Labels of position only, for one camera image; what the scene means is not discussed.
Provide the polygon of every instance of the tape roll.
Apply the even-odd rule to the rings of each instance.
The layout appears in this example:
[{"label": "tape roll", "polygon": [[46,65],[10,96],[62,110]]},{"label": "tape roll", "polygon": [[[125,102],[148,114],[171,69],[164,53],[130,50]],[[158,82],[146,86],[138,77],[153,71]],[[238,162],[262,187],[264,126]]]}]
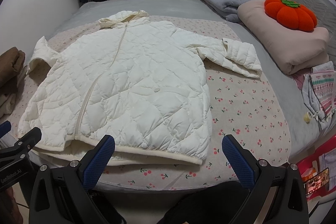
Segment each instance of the tape roll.
[{"label": "tape roll", "polygon": [[303,117],[303,119],[304,119],[304,121],[306,122],[306,123],[309,123],[310,122],[310,120],[312,119],[313,117],[312,117],[312,115],[311,115],[311,113],[308,111],[305,115],[304,115],[304,117]]}]

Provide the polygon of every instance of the phone screen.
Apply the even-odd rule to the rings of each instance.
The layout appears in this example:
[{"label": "phone screen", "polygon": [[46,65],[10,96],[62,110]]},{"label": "phone screen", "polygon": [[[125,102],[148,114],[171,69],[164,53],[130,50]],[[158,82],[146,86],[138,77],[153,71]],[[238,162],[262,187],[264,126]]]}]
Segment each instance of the phone screen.
[{"label": "phone screen", "polygon": [[312,177],[304,183],[306,195],[309,195],[320,189],[329,182],[329,168],[326,168],[316,176]]}]

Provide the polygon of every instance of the silver bolt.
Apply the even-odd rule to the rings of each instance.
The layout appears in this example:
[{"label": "silver bolt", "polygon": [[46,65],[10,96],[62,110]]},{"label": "silver bolt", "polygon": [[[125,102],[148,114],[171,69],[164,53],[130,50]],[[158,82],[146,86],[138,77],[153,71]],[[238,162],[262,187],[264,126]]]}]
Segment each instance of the silver bolt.
[{"label": "silver bolt", "polygon": [[78,160],[73,160],[71,163],[70,163],[70,166],[71,167],[76,167],[78,165],[79,161]]},{"label": "silver bolt", "polygon": [[297,170],[297,165],[296,165],[296,164],[291,164],[291,168],[292,168],[293,170]]},{"label": "silver bolt", "polygon": [[260,160],[259,164],[263,167],[267,166],[267,161],[266,160]]},{"label": "silver bolt", "polygon": [[40,170],[41,170],[41,171],[46,171],[47,168],[48,168],[48,166],[46,166],[46,165],[42,165],[42,166],[40,167]]}]

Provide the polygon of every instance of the white quilted jacket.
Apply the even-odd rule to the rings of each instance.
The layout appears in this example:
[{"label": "white quilted jacket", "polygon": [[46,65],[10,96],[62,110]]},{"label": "white quilted jacket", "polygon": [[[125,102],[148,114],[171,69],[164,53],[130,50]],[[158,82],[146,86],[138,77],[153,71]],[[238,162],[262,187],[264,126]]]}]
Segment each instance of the white quilted jacket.
[{"label": "white quilted jacket", "polygon": [[109,29],[62,53],[44,37],[37,42],[29,71],[39,60],[51,70],[21,117],[19,136],[39,127],[38,148],[64,151],[72,140],[96,145],[110,134],[116,151],[201,164],[212,128],[202,60],[258,78],[254,47],[151,22],[145,11],[122,11],[100,25]]}]

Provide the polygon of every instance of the orange pumpkin cushion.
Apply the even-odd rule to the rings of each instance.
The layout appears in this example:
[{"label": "orange pumpkin cushion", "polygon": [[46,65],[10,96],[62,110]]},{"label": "orange pumpkin cushion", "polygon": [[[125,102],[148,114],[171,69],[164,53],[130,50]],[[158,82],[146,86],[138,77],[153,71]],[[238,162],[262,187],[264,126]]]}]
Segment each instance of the orange pumpkin cushion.
[{"label": "orange pumpkin cushion", "polygon": [[265,13],[281,25],[304,32],[314,30],[315,14],[302,4],[290,0],[265,0]]}]

